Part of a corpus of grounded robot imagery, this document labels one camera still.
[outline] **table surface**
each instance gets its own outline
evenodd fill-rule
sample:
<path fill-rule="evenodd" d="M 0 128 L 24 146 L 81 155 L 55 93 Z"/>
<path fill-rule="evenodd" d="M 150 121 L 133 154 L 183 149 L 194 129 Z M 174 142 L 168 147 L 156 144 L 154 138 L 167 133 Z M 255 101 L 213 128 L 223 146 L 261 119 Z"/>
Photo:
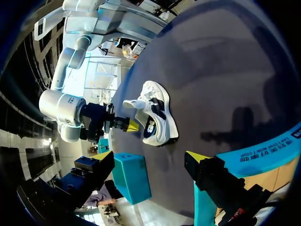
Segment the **table surface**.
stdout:
<path fill-rule="evenodd" d="M 193 217 L 185 151 L 215 156 L 296 124 L 299 81 L 285 51 L 256 6 L 227 1 L 185 11 L 147 46 L 112 99 L 115 113 L 134 119 L 135 110 L 122 107 L 123 100 L 137 99 L 145 81 L 156 81 L 170 95 L 179 139 L 155 147 L 142 142 L 142 129 L 115 129 L 114 151 L 145 156 L 154 202 Z"/>

